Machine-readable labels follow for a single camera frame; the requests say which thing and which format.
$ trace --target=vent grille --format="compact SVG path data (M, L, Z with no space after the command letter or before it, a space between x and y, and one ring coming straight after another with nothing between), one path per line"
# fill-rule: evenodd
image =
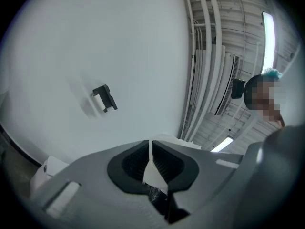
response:
M216 112L216 115L221 115L231 94L232 91L232 85L233 85L233 80L236 78L237 75L237 71L238 71L238 65L239 65L239 57L234 56L233 59L233 65L232 65L232 71L231 71L231 76L230 76L230 83L227 86L225 95L223 97L223 100L220 104L220 106L218 107L218 110Z

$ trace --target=air vent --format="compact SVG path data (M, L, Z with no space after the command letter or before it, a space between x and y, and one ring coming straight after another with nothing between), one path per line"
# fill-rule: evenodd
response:
M224 96L222 101L220 102L218 108L217 108L217 112L215 113L215 115L221 115L229 98L231 95L231 91L232 91L232 85L233 85L233 80L236 78L237 75L237 71L238 71L238 65L239 65L239 57L233 55L233 63L232 63L232 69L231 69L231 74L230 74L230 80L228 81L228 85L227 88L224 92Z

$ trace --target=fluorescent light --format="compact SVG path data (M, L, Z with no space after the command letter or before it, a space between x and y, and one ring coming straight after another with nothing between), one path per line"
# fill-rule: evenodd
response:
M265 31L265 52L264 64L261 73L264 73L266 68L273 68L273 62L275 59L275 24L271 14L263 12L262 16Z
M233 142L233 138L228 136L224 141L222 141L220 145L211 150L211 152L219 152L220 150L223 150L225 147L227 147L231 142Z

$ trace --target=toilet paper holder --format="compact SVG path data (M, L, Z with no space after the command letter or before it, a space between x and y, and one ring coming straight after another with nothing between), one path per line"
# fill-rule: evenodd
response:
M113 97L110 95L110 89L107 85L100 86L93 90L93 96L99 95L101 97L102 103L104 104L105 108L103 107L102 110L107 112L107 108L113 106L115 110L118 107L115 104Z

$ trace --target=light fixture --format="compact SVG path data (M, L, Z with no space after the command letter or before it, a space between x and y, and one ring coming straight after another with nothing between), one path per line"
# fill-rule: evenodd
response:
M275 58L275 24L271 14L266 12L262 13L264 23L264 63L261 73L264 73L265 69L273 68Z
M233 142L233 138L228 136L224 141L222 141L220 145L218 145L216 148L211 150L211 152L219 152L223 150L225 147L227 147L231 142Z

